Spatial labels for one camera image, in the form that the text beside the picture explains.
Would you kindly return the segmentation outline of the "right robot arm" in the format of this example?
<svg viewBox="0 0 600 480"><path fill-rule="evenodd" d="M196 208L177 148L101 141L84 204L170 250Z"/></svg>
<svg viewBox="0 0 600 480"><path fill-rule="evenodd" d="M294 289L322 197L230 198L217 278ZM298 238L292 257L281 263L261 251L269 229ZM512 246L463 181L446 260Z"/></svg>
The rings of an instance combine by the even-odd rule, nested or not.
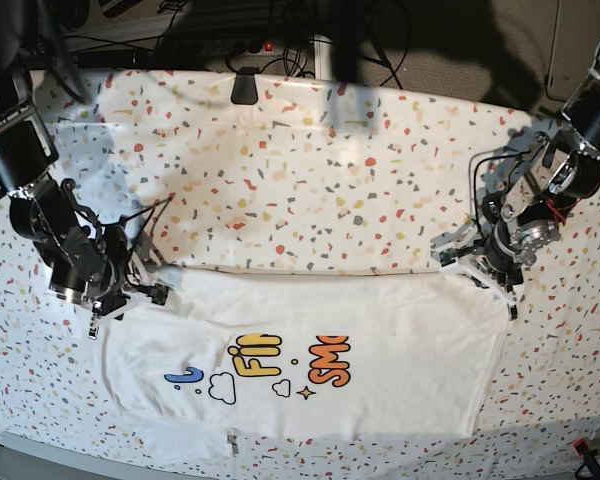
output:
<svg viewBox="0 0 600 480"><path fill-rule="evenodd" d="M51 176L59 153L35 104L25 51L40 57L72 100L91 101L49 3L0 1L0 199L9 198L13 229L50 268L50 290L90 312L89 336L96 338L103 323L141 303L165 305L170 289L145 268L147 235L127 237L129 217L102 223L77 202L73 179Z"/></svg>

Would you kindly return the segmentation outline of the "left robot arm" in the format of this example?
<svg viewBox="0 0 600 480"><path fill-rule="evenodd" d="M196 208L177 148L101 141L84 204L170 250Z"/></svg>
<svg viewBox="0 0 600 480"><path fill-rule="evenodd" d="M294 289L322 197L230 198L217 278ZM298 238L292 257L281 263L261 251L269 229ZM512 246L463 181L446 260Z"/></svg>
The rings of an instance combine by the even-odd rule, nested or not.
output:
<svg viewBox="0 0 600 480"><path fill-rule="evenodd" d="M600 188L600 41L586 78L560 110L563 126L537 131L528 147L469 161L469 223L431 241L446 274L471 278L518 316L515 288L537 253Z"/></svg>

